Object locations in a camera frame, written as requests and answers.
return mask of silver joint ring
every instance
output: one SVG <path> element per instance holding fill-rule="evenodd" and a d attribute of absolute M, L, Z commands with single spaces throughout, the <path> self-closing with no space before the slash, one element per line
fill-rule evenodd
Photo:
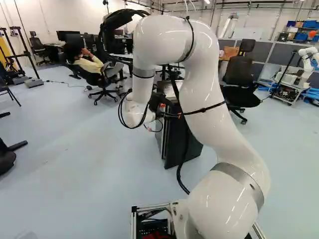
<path fill-rule="evenodd" d="M 226 173 L 234 178 L 237 182 L 241 183 L 246 190 L 251 193 L 251 196 L 257 205 L 258 212 L 260 211 L 265 202 L 264 194 L 256 181 L 248 173 L 243 171 L 241 168 L 236 167 L 235 165 L 225 162 L 217 163 L 211 169 L 211 171 L 212 170 Z"/>

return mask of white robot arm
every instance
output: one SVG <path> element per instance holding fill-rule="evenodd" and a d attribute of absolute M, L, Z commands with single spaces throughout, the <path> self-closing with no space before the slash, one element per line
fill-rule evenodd
<path fill-rule="evenodd" d="M 183 61 L 179 99 L 185 113 L 218 105 L 185 119 L 201 143 L 211 146 L 218 163 L 191 191 L 191 223 L 205 239 L 243 239 L 270 188 L 263 159 L 237 130 L 218 82 L 219 46 L 205 23 L 165 15 L 141 19 L 134 31 L 133 92 L 125 101 L 126 124 L 142 118 L 153 86 L 155 65 Z M 148 110 L 145 121 L 155 119 Z"/>
<path fill-rule="evenodd" d="M 311 65 L 311 58 L 313 57 L 317 64 L 319 64 L 319 53 L 317 48 L 314 46 L 300 49 L 298 51 L 298 54 L 301 56 L 303 64 L 304 64 L 304 73 L 301 75 L 302 78 L 308 79 L 309 76 L 313 73 L 314 68 Z"/>

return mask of blue bin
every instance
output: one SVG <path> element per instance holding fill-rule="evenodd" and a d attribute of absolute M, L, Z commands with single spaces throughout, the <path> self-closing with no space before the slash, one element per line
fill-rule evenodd
<path fill-rule="evenodd" d="M 316 20 L 304 21 L 304 24 L 303 24 L 303 27 L 308 27 L 308 28 L 316 28 L 316 26 L 317 26 Z"/>
<path fill-rule="evenodd" d="M 299 40 L 299 41 L 307 41 L 308 39 L 308 35 L 305 33 L 297 33 L 295 35 L 295 40 Z"/>
<path fill-rule="evenodd" d="M 296 21 L 288 21 L 286 27 L 295 26 L 295 25 L 296 25 Z"/>
<path fill-rule="evenodd" d="M 313 37 L 313 39 L 311 41 L 317 42 L 319 40 L 319 35 L 316 35 Z"/>

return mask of gray partition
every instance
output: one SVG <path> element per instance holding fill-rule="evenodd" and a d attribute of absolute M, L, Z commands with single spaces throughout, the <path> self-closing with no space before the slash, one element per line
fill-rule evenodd
<path fill-rule="evenodd" d="M 261 74 L 263 70 L 264 64 L 254 63 L 251 68 L 251 74 L 253 75 L 254 81 L 257 81 L 259 78 L 259 75 Z"/>
<path fill-rule="evenodd" d="M 313 72 L 309 77 L 308 82 L 310 82 L 311 87 L 319 88 L 319 73 Z"/>
<path fill-rule="evenodd" d="M 223 50 L 225 46 L 234 46 L 235 40 L 225 40 L 225 39 L 219 39 L 219 50 Z"/>
<path fill-rule="evenodd" d="M 241 40 L 238 40 L 236 46 L 240 46 L 240 44 Z M 252 58 L 254 61 L 266 62 L 272 45 L 272 42 L 256 41 L 253 51 L 247 52 L 246 56 Z"/>
<path fill-rule="evenodd" d="M 291 57 L 291 52 L 293 50 L 299 50 L 302 48 L 306 48 L 307 46 L 300 46 L 300 45 L 292 45 L 292 44 L 284 44 L 276 42 L 275 47 L 270 55 L 268 63 L 284 65 L 286 66 L 289 62 Z M 291 66 L 296 66 L 299 60 L 299 55 L 296 54 L 291 62 Z"/>

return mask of computer monitor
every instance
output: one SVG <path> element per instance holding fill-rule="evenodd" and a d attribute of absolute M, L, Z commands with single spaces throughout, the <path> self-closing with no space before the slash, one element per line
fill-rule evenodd
<path fill-rule="evenodd" d="M 78 46 L 84 48 L 84 41 L 81 34 L 66 34 L 65 41 L 68 43 L 77 44 Z"/>
<path fill-rule="evenodd" d="M 66 34 L 80 34 L 79 31 L 56 31 L 59 41 L 65 41 Z"/>
<path fill-rule="evenodd" d="M 122 36 L 123 35 L 123 29 L 114 30 L 114 35 Z"/>
<path fill-rule="evenodd" d="M 88 49 L 92 49 L 95 44 L 94 35 L 93 34 L 84 34 L 83 38 L 85 39 L 85 44 Z"/>

